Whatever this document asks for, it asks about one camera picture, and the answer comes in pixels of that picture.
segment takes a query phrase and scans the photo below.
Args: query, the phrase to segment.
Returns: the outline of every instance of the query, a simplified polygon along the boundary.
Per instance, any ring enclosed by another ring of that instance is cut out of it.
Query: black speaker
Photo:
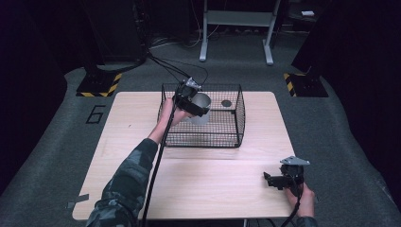
[[[189,42],[192,20],[189,0],[150,0],[148,4],[152,32]]]
[[[147,20],[142,1],[82,0],[104,62],[137,62],[147,53]]]

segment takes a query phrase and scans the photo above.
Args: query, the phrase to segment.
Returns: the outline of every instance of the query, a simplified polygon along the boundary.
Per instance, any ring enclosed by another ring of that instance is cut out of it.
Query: table leg
[[[271,19],[270,19],[268,36],[266,37],[266,40],[263,40],[263,48],[265,50],[266,64],[267,65],[273,65],[273,57],[271,55],[270,41],[271,41],[271,34],[274,31],[274,25],[275,25],[275,21],[276,21],[276,18],[277,18],[278,8],[280,7],[280,2],[281,2],[281,0],[277,0],[275,5],[274,5],[274,10],[273,10],[273,13],[272,13]]]
[[[207,54],[207,0],[203,5],[203,40],[200,48],[200,61],[206,61]]]

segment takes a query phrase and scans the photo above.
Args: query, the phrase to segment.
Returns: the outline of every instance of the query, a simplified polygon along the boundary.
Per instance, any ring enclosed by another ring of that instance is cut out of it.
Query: white object
[[[301,11],[303,16],[314,16],[315,13],[313,11]]]
[[[194,125],[205,125],[207,122],[209,122],[210,118],[210,103],[212,102],[212,99],[207,94],[204,93],[197,93],[193,98],[192,98],[192,103],[196,104],[199,107],[202,108],[207,108],[209,111],[207,114],[204,114],[203,116],[194,116],[191,118],[191,122]]]

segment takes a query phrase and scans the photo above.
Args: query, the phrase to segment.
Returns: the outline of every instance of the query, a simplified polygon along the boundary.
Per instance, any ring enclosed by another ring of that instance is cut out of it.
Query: wooden table
[[[270,92],[243,92],[245,135],[240,148],[165,148],[148,219],[278,218],[291,209],[266,171],[281,175],[294,155],[277,101]],[[73,218],[87,219],[121,162],[154,127],[161,94],[118,93],[99,139]]]

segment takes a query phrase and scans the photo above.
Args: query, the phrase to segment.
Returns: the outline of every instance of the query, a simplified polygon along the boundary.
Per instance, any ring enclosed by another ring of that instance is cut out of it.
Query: cable
[[[176,75],[174,75],[174,73],[180,74],[188,79],[192,78],[189,74],[185,73],[182,69],[178,68],[177,66],[169,63],[168,61],[172,61],[172,62],[176,62],[176,63],[180,63],[180,64],[185,64],[185,65],[189,65],[189,66],[193,66],[193,67],[197,67],[199,69],[202,69],[206,76],[203,80],[203,82],[200,84],[200,86],[202,86],[207,79],[209,78],[209,73],[207,72],[207,70],[203,67],[197,66],[195,64],[190,64],[190,63],[185,63],[182,61],[174,61],[174,60],[169,60],[169,59],[160,59],[160,58],[156,58],[154,57],[150,52],[148,52],[148,58],[150,58],[152,61],[154,61],[155,63],[159,64],[160,66],[164,67],[165,70],[171,75],[173,76],[178,82],[181,82]]]
[[[196,41],[189,41],[190,43],[193,43],[193,42],[195,42],[195,43],[197,43],[198,41],[201,41],[202,39],[200,39],[200,40],[196,40]],[[170,43],[163,43],[163,44],[153,44],[152,45],[152,47],[150,47],[149,49],[155,49],[155,48],[159,48],[159,47],[162,47],[162,46],[164,46],[164,45],[170,45],[170,44],[181,44],[182,42],[170,42]]]
[[[273,220],[270,218],[267,218],[267,220],[270,222],[271,226],[276,227],[276,225],[274,224]]]
[[[176,109],[177,109],[177,105],[175,103],[175,98],[173,98],[173,106],[171,108],[170,117],[168,118],[168,123],[167,123],[167,126],[166,126],[166,130],[165,130],[165,133],[163,134],[163,138],[162,138],[162,141],[160,143],[159,153],[157,155],[157,161],[156,161],[156,164],[155,164],[155,166],[153,168],[153,174],[151,176],[149,187],[148,187],[147,200],[146,200],[145,207],[144,207],[144,214],[142,216],[142,226],[143,227],[147,226],[147,216],[148,216],[148,208],[149,208],[149,204],[150,204],[151,193],[153,191],[153,185],[154,185],[154,182],[156,180],[157,171],[159,169],[159,165],[160,165],[160,162],[162,160],[163,150],[165,148],[165,143],[166,143],[168,131],[170,130],[171,123],[173,122],[174,113],[175,113]]]
[[[290,176],[291,177],[291,179],[292,179],[292,182],[293,182],[293,186],[296,188],[296,196],[297,196],[297,198],[298,198],[298,200],[297,200],[297,203],[295,204],[295,206],[294,206],[294,209],[292,210],[292,213],[289,215],[289,217],[286,219],[286,221],[284,221],[284,223],[281,225],[281,227],[285,227],[285,226],[287,226],[291,221],[292,221],[292,219],[295,217],[295,215],[297,214],[297,211],[298,211],[298,209],[299,209],[299,207],[300,207],[300,205],[301,205],[301,203],[300,203],[300,201],[301,201],[301,193],[300,193],[300,190],[299,190],[299,187],[298,187],[298,184],[295,182],[295,179],[294,179],[294,177],[293,176]]]
[[[167,38],[167,37],[153,38],[153,40],[150,42],[150,46],[152,46],[152,47],[150,47],[149,49],[154,48],[154,45],[164,45],[164,44],[166,44],[166,41],[168,41],[168,40],[169,40],[169,38]]]

